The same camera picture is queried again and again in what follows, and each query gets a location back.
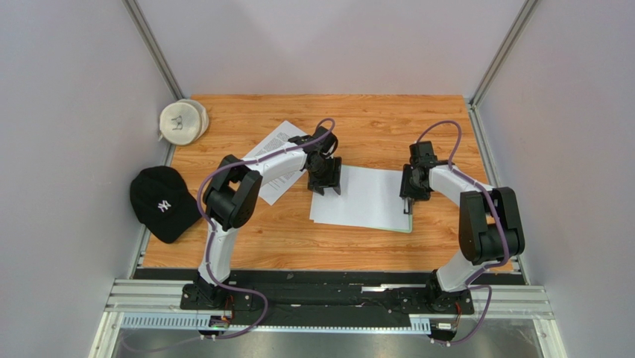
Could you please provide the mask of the right aluminium corner post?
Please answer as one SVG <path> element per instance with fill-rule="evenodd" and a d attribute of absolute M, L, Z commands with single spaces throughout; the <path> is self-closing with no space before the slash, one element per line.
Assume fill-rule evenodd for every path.
<path fill-rule="evenodd" d="M 522 35 L 522 32 L 524 31 L 526 25 L 530 22 L 531 17 L 540 3 L 540 0 L 526 0 L 522 3 L 518 14 L 516 15 L 514 21 L 512 21 L 512 24 L 504 36 L 502 43 L 496 51 L 490 65 L 480 80 L 476 91 L 469 101 L 472 107 L 478 107 L 484 100 L 484 97 L 493 84 L 499 70 L 504 65 L 507 57 L 513 50 L 517 40 Z"/>

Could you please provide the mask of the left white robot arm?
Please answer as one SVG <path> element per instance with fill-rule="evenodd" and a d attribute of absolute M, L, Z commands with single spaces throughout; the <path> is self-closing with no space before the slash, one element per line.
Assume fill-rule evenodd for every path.
<path fill-rule="evenodd" d="M 318 123 L 312 135 L 293 136 L 265 154 L 239 159 L 227 155 L 208 175 L 197 197 L 198 209 L 208 224 L 208 238 L 199 279 L 211 290 L 230 291 L 230 261 L 239 230 L 251 219 L 262 186 L 288 173 L 305 172 L 308 190 L 341 194 L 342 159 L 335 156 L 338 138 L 334 127 Z"/>

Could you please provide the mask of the white paper sheet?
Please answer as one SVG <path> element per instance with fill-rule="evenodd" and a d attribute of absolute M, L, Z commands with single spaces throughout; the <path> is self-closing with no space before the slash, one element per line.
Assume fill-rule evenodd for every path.
<path fill-rule="evenodd" d="M 412 232 L 412 216 L 399 196 L 402 172 L 341 167 L 341 193 L 314 194 L 309 218 L 316 224 Z"/>

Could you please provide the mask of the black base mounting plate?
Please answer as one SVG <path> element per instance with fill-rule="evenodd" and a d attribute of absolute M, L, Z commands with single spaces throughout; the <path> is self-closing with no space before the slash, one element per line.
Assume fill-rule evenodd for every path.
<path fill-rule="evenodd" d="M 299 327 L 407 327 L 411 314 L 440 315 L 455 322 L 475 312 L 468 291 L 443 294 L 428 271 L 231 272 L 232 289 L 196 275 L 182 288 L 180 308 L 227 314 L 234 325 Z"/>

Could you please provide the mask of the green clipboard folder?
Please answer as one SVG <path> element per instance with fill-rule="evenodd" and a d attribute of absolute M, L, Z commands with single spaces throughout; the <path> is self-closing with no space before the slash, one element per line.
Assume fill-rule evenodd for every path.
<path fill-rule="evenodd" d="M 383 198 L 376 203 L 370 215 L 369 228 L 397 233 L 413 230 L 411 204 L 399 196 Z"/>

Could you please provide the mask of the black NY baseball cap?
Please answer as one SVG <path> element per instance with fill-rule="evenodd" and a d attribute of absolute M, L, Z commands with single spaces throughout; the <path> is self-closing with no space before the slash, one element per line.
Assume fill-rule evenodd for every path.
<path fill-rule="evenodd" d="M 196 199 L 170 166 L 143 169 L 130 184 L 130 203 L 138 221 L 166 244 L 176 242 L 201 219 Z"/>

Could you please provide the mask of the cream round zip pouch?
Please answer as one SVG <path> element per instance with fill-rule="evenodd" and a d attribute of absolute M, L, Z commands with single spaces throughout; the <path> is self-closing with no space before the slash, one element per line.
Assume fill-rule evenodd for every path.
<path fill-rule="evenodd" d="M 196 142 L 208 127 L 206 108 L 192 99 L 180 99 L 169 104 L 159 115 L 159 138 L 177 146 Z"/>

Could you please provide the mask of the aluminium corner post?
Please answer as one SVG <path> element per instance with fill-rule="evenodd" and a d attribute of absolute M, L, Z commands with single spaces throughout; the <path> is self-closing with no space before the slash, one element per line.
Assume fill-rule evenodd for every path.
<path fill-rule="evenodd" d="M 175 100 L 184 99 L 186 96 L 183 94 L 183 91 L 168 64 L 168 61 L 163 54 L 156 37 L 154 36 L 151 26 L 146 19 L 139 2 L 137 0 L 123 0 L 122 3 L 129 13 L 133 24 L 136 26 L 140 37 L 146 45 L 173 98 Z"/>
<path fill-rule="evenodd" d="M 514 21 L 512 21 L 512 24 L 504 36 L 502 43 L 496 51 L 490 65 L 480 80 L 476 91 L 469 101 L 472 107 L 478 107 L 484 100 L 484 97 L 493 84 L 499 70 L 504 65 L 507 57 L 513 50 L 517 40 L 522 35 L 522 32 L 524 31 L 526 25 L 530 22 L 531 17 L 540 3 L 540 0 L 526 0 L 522 3 L 518 14 L 516 15 Z"/>

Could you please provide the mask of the left aluminium corner post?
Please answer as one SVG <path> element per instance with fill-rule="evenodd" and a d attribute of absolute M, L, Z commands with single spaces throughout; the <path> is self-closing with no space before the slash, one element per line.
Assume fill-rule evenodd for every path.
<path fill-rule="evenodd" d="M 175 100 L 184 99 L 186 96 L 183 94 L 183 91 L 168 64 L 168 61 L 163 54 L 156 37 L 154 36 L 151 26 L 146 19 L 139 2 L 137 0 L 123 0 L 122 3 L 129 13 L 133 24 L 136 26 L 140 37 L 146 45 L 173 98 Z"/>

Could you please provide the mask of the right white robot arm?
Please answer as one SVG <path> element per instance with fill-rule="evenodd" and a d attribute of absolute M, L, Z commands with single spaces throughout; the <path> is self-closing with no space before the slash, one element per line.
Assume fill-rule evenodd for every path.
<path fill-rule="evenodd" d="M 450 160 L 439 160 L 430 141 L 409 147 L 399 191 L 404 213 L 417 201 L 440 193 L 459 209 L 458 252 L 436 270 L 429 287 L 443 293 L 461 292 L 483 272 L 500 267 L 525 250 L 525 235 L 516 193 L 493 187 L 462 172 Z"/>

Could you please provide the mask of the text-filled paper sheet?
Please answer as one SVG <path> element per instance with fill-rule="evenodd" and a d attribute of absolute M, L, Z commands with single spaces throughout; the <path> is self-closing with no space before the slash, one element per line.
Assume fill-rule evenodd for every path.
<path fill-rule="evenodd" d="M 285 145 L 291 146 L 291 143 L 288 141 L 291 137 L 305 135 L 306 132 L 302 131 L 292 123 L 284 121 L 275 130 L 269 133 L 258 145 L 247 152 L 244 159 L 248 160 L 253 157 L 261 157 L 268 154 L 270 151 L 279 150 Z M 259 190 L 259 197 L 270 206 L 273 206 L 299 179 L 301 179 L 303 174 L 304 172 L 302 171 L 295 171 L 285 173 L 275 179 L 268 180 L 267 178 L 263 178 L 265 184 L 263 184 Z"/>

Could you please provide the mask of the aluminium front rail frame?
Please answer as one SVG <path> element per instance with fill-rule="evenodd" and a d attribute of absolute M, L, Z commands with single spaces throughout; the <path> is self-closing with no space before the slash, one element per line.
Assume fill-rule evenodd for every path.
<path fill-rule="evenodd" d="M 123 329 L 188 330 L 201 332 L 220 330 L 214 310 L 183 310 L 180 308 L 184 280 L 115 280 L 107 299 L 98 332 L 92 343 L 90 357 L 112 357 L 116 341 Z M 546 357 L 563 356 L 555 316 L 542 286 L 495 285 L 491 289 L 471 288 L 475 312 L 462 315 L 463 321 L 485 324 L 528 321 L 535 331 L 533 340 Z M 255 333 L 331 333 L 356 335 L 401 335 L 427 339 L 441 323 L 449 322 L 440 315 L 411 314 L 407 327 L 299 327 L 229 324 L 228 332 L 244 330 L 246 337 Z"/>

